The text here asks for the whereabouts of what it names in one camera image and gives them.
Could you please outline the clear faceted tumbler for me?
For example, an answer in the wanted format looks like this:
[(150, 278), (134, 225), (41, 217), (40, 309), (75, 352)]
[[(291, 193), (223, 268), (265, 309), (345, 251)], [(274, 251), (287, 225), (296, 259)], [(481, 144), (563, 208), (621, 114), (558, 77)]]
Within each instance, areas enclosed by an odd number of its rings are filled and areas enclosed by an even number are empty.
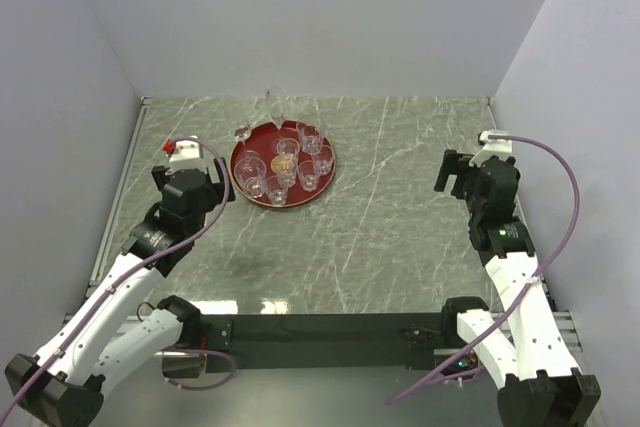
[(322, 119), (301, 119), (296, 123), (301, 150), (309, 155), (321, 151), (326, 137), (326, 123)]
[(248, 197), (259, 198), (264, 195), (266, 164), (257, 152), (243, 152), (236, 161), (234, 174)]

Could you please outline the clear stemmed wine glass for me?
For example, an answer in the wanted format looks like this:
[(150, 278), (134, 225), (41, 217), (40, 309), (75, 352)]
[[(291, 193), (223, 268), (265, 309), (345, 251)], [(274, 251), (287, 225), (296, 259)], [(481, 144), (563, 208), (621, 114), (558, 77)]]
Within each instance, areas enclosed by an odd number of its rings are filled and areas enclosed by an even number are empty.
[(243, 123), (233, 128), (233, 137), (236, 142), (245, 143), (252, 135), (252, 126)]

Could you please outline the small clear shot glass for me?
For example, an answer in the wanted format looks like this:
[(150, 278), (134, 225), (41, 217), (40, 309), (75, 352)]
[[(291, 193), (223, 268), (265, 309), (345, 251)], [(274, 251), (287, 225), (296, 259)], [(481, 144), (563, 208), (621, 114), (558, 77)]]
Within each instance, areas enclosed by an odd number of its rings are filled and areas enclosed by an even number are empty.
[(314, 192), (318, 189), (321, 174), (313, 160), (299, 163), (297, 175), (299, 184), (305, 192)]
[(291, 188), (296, 183), (298, 161), (291, 154), (277, 155), (271, 161), (271, 169), (281, 186)]
[(274, 206), (284, 206), (288, 200), (288, 186), (277, 176), (268, 177), (265, 180), (265, 192)]
[(321, 176), (327, 175), (331, 172), (335, 159), (332, 147), (324, 145), (318, 152), (312, 154), (311, 157)]
[(294, 138), (281, 138), (276, 143), (276, 152), (279, 156), (298, 161), (300, 144)]

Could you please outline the tall clear champagne flute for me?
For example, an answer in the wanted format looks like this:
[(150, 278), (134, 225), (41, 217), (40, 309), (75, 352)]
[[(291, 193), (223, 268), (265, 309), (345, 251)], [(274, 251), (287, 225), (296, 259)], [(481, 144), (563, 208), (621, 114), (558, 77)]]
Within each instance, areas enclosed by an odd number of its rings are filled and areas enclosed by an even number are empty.
[(271, 148), (277, 151), (277, 144), (283, 138), (282, 128), (289, 116), (289, 99), (286, 92), (278, 86), (270, 86), (265, 92), (267, 113), (271, 122), (276, 127), (276, 134), (271, 141)]

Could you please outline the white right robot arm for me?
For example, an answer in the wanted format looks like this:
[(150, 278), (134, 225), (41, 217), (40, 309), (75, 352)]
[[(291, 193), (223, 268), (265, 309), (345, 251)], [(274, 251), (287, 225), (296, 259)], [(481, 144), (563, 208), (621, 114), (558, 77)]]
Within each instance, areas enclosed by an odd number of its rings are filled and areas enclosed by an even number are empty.
[[(440, 333), (452, 346), (465, 343), (494, 381), (505, 426), (584, 426), (601, 389), (581, 371), (561, 336), (538, 273), (532, 238), (516, 216), (520, 173), (512, 156), (481, 162), (448, 149), (435, 190), (455, 180), (451, 194), (465, 202), (469, 238), (499, 294), (507, 319), (492, 319), (471, 297), (453, 298), (442, 309)], [(501, 326), (510, 332), (501, 332)]]

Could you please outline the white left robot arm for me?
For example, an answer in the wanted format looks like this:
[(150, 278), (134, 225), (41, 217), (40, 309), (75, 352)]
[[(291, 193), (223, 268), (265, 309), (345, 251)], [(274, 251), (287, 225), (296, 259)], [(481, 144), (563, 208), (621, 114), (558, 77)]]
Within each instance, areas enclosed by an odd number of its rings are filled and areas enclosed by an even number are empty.
[(225, 161), (214, 166), (217, 182), (200, 160), (153, 168), (161, 199), (131, 231), (109, 274), (49, 342), (7, 364), (14, 405), (46, 426), (88, 426), (113, 388), (149, 357), (202, 347), (201, 312), (177, 296), (123, 336), (117, 331), (212, 227), (207, 214), (221, 214), (235, 199)]

